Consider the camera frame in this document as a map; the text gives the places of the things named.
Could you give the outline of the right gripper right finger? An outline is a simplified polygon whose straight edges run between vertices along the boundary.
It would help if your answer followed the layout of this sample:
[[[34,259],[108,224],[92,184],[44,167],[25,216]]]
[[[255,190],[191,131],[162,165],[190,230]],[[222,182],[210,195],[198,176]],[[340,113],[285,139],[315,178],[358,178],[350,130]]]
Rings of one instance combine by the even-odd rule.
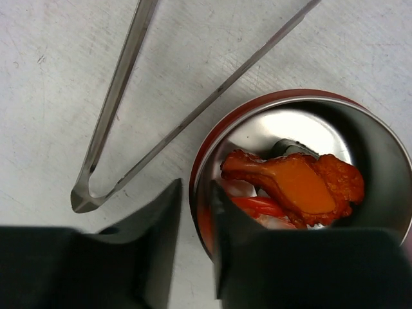
[[[411,265],[384,229],[269,230],[211,182],[224,308],[410,308]]]

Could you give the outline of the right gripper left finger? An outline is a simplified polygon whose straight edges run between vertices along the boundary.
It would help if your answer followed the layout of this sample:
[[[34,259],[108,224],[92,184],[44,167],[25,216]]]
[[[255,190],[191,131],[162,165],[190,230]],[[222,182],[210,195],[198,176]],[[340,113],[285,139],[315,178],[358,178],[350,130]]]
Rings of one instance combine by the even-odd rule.
[[[167,308],[182,182],[101,230],[1,228],[2,308]]]

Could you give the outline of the toy shrimp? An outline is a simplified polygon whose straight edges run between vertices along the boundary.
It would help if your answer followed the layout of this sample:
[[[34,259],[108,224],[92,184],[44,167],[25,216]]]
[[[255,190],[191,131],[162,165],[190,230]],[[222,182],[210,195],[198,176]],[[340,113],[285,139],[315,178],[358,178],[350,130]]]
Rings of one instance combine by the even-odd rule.
[[[276,201],[258,196],[253,185],[237,180],[222,180],[231,201],[267,229],[296,229]]]

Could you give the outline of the orange chicken drumstick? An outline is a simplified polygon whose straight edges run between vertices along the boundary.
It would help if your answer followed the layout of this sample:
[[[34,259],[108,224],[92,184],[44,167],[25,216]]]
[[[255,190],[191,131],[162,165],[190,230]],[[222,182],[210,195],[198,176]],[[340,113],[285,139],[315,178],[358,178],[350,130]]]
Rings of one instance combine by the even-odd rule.
[[[292,153],[269,160],[235,149],[220,165],[224,180],[263,189],[300,229],[330,225],[351,215],[365,196],[360,171],[332,154]]]

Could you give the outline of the metal bowl with red band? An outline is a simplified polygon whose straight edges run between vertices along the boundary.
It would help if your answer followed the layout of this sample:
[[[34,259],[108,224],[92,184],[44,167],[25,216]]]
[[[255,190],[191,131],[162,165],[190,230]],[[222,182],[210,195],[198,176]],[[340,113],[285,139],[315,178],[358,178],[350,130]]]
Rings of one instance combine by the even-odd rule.
[[[282,138],[319,155],[354,165],[365,181],[365,198],[336,227],[388,229],[405,242],[411,231],[411,159],[394,132],[358,103],[335,93],[291,89],[254,98],[223,117],[194,160],[189,205],[206,252],[212,248],[209,184],[221,186],[220,165],[235,149],[264,159]]]

